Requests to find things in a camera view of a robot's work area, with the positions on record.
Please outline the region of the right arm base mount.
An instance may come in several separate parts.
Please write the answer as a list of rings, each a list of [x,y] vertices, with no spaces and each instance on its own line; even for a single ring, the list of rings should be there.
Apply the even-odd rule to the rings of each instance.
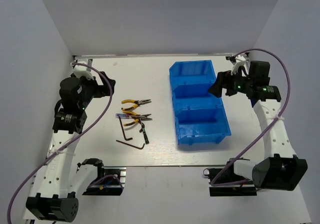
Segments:
[[[203,177],[209,180],[210,197],[257,196],[253,182],[233,173],[229,168],[215,182],[213,179],[222,168],[209,167],[203,170]]]

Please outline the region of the yellow pliers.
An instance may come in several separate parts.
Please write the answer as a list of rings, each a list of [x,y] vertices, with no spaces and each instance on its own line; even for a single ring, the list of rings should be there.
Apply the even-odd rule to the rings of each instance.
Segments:
[[[151,103],[151,99],[146,99],[146,100],[132,100],[132,99],[127,99],[127,100],[122,100],[122,104],[126,104],[126,103],[133,103],[133,106],[129,107],[129,108],[122,108],[123,111],[132,111],[134,109],[136,109],[138,106],[140,105],[144,105],[147,103]]]
[[[123,114],[125,119],[132,119],[132,122],[124,124],[125,127],[135,125],[136,123],[141,122],[142,120],[144,121],[152,120],[152,118],[149,118],[151,114],[140,115],[133,111],[124,111],[124,110],[123,110]]]

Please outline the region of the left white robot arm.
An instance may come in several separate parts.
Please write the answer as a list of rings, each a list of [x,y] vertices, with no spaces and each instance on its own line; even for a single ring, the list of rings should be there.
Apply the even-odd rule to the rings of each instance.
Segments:
[[[26,208],[39,220],[72,222],[78,212],[78,196],[91,183],[101,183],[106,171],[103,161],[85,159],[78,164],[76,174],[69,178],[76,146],[84,133],[86,108],[93,98],[112,96],[115,80],[101,72],[99,85],[88,71],[74,71],[60,83],[61,107],[54,114],[51,149],[45,175],[34,197],[26,201]]]

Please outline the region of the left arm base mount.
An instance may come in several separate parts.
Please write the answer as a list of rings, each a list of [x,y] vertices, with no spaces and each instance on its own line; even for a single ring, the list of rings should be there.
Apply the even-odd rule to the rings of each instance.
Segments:
[[[97,158],[85,159],[77,164],[77,173],[85,166],[94,166],[95,178],[83,195],[87,196],[120,196],[126,181],[126,167],[107,167]]]

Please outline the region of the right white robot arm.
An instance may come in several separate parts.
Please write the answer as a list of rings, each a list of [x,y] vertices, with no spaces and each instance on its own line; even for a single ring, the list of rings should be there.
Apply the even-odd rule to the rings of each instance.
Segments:
[[[278,87],[271,86],[270,64],[252,61],[248,74],[242,74],[242,66],[236,63],[232,70],[218,72],[215,83],[208,92],[216,97],[226,90],[227,96],[245,94],[258,118],[261,134],[240,154],[231,158],[226,166],[211,180],[211,186],[223,186],[220,178],[233,184],[252,181],[259,189],[293,191],[308,169],[305,159],[298,158],[286,132],[282,113],[286,104],[281,103]],[[260,139],[264,143],[264,159],[255,163],[242,156]]]

